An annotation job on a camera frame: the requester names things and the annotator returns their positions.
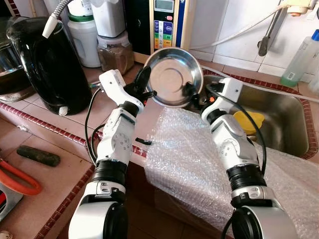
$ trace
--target bubble wrap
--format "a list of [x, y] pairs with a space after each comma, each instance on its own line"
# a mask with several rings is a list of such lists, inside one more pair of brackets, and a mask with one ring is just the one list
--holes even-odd
[[[151, 139], [148, 181], [222, 230], [233, 211], [231, 188], [209, 126], [198, 114], [166, 108]], [[262, 159], [261, 146], [255, 147]], [[290, 215], [299, 238], [319, 238], [319, 165], [269, 148], [267, 154], [267, 185]]]

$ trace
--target faucet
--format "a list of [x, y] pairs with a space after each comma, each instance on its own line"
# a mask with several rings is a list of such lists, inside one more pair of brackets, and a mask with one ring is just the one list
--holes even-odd
[[267, 29], [266, 35], [257, 44], [259, 49], [258, 50], [259, 56], [265, 56], [267, 54], [268, 46], [270, 46], [273, 43], [286, 15], [287, 15], [287, 8], [282, 8], [274, 14], [273, 19], [271, 20], [270, 25]]

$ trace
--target yellow sponge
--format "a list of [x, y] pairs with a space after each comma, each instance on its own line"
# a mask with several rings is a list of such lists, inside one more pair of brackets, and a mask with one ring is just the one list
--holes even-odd
[[[247, 113], [253, 118], [254, 122], [258, 126], [258, 128], [261, 127], [263, 124], [263, 121], [265, 119], [263, 114], [255, 113], [247, 111]], [[256, 130], [253, 126], [253, 124], [250, 122], [250, 120], [242, 113], [241, 111], [237, 111], [234, 114], [235, 119], [239, 122], [240, 126], [244, 129], [247, 135], [252, 135], [256, 133]]]

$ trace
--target black electric kettle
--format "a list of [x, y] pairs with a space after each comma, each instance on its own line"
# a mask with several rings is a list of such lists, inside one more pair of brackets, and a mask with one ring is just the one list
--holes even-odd
[[21, 58], [23, 68], [45, 106], [59, 115], [84, 110], [91, 90], [63, 24], [51, 36], [42, 36], [47, 17], [34, 17], [13, 24], [7, 37]]

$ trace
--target white cable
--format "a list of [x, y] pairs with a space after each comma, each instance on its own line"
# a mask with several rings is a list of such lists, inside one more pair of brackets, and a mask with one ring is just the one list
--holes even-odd
[[285, 4], [285, 2], [282, 2], [280, 5], [278, 5], [274, 10], [272, 10], [272, 11], [271, 11], [270, 13], [268, 13], [266, 16], [263, 16], [263, 17], [261, 17], [259, 20], [257, 20], [257, 22], [255, 22], [255, 23], [253, 23], [253, 24], [250, 24], [250, 25], [244, 27], [244, 28], [241, 29], [240, 31], [238, 31], [238, 32], [236, 32], [236, 33], [234, 33], [234, 34], [232, 34], [232, 35], [230, 35], [230, 36], [228, 36], [228, 37], [226, 37], [226, 38], [224, 38], [224, 39], [221, 39], [221, 40], [219, 40], [219, 41], [215, 41], [215, 42], [213, 42], [213, 43], [208, 43], [208, 44], [200, 45], [200, 46], [191, 46], [191, 47], [189, 47], [189, 48], [190, 48], [190, 50], [201, 49], [201, 48], [205, 48], [205, 47], [216, 46], [216, 45], [218, 45], [218, 44], [220, 44], [220, 43], [223, 43], [223, 42], [225, 42], [225, 41], [228, 41], [228, 40], [230, 40], [230, 39], [232, 39], [232, 38], [234, 38], [234, 37], [236, 37], [236, 36], [238, 36], [238, 35], [244, 33], [245, 31], [249, 30], [250, 28], [256, 26], [256, 25], [259, 24], [260, 22], [262, 22], [262, 21], [264, 21], [265, 19], [267, 19], [268, 17], [270, 17], [272, 14], [276, 13], [277, 11], [279, 11], [280, 9], [285, 8], [285, 7], [288, 7], [288, 6]]
[[[214, 69], [212, 69], [210, 67], [203, 66], [203, 65], [201, 65], [201, 67], [203, 69], [215, 72], [216, 74], [221, 75], [223, 77], [233, 78], [233, 77], [231, 77], [229, 75], [226, 75], [225, 73], [222, 73], [220, 71], [214, 70]], [[275, 93], [275, 94], [279, 94], [279, 95], [284, 95], [284, 96], [292, 96], [292, 97], [296, 97], [296, 98], [299, 98], [299, 99], [303, 99], [303, 100], [313, 101], [313, 102], [319, 103], [319, 99], [315, 99], [315, 98], [311, 98], [311, 97], [307, 97], [307, 96], [302, 96], [302, 95], [291, 94], [291, 93], [287, 93], [287, 92], [284, 92], [284, 91], [276, 91], [276, 90], [272, 90], [272, 89], [269, 89], [269, 88], [264, 88], [264, 87], [256, 86], [256, 85], [253, 85], [253, 84], [249, 84], [247, 82], [243, 82], [243, 84], [245, 86], [249, 86], [249, 87], [255, 88], [257, 90], [267, 91], [267, 92], [271, 92], [271, 93]]]

